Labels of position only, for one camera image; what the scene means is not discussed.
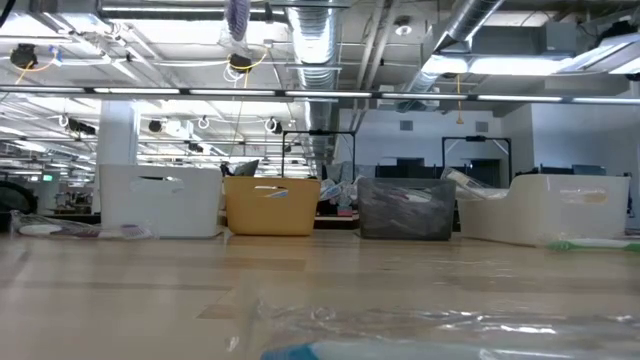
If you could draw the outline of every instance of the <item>storage bin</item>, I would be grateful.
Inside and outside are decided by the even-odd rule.
[[[502,199],[458,200],[462,236],[530,246],[619,236],[628,196],[625,177],[522,175]]]
[[[98,176],[103,226],[146,226],[174,238],[218,233],[218,169],[100,165]]]
[[[449,180],[360,179],[360,236],[448,240],[456,185]]]
[[[313,232],[320,182],[307,179],[224,179],[227,224],[238,235],[308,236]]]

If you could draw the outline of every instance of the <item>green object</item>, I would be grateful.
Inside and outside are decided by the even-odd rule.
[[[555,251],[569,250],[623,250],[640,253],[640,243],[610,239],[559,240],[549,243],[547,248]]]

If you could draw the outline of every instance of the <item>white storage bin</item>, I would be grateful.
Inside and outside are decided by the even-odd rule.
[[[462,236],[542,246],[562,236],[624,234],[629,178],[523,175],[506,197],[459,200]]]
[[[148,226],[160,237],[217,234],[218,169],[100,165],[102,224]]]

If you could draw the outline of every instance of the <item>blue object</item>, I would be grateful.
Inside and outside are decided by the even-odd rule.
[[[320,360],[311,350],[311,344],[289,346],[267,351],[260,360]]]

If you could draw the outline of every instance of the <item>black frame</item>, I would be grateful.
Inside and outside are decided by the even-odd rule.
[[[332,136],[332,135],[351,135],[353,139],[353,151],[351,152],[351,166],[352,166],[352,181],[356,181],[356,132],[355,131],[328,131],[328,130],[311,130],[311,131],[298,131],[298,130],[283,130],[282,131],[282,164],[280,167],[280,176],[284,177],[284,149],[287,147],[286,138],[289,134],[307,134],[309,136]]]
[[[507,154],[509,156],[509,184],[511,184],[511,181],[513,180],[513,165],[511,163],[512,159],[511,159],[511,138],[491,138],[491,137],[485,137],[485,136],[445,136],[442,138],[442,169],[444,170],[444,168],[447,167],[446,165],[446,161],[447,161],[447,154],[446,154],[446,145],[447,145],[447,140],[464,140],[466,142],[486,142],[487,140],[491,141],[491,140],[496,140],[496,141],[504,141],[507,143],[507,151],[509,151],[509,154]]]

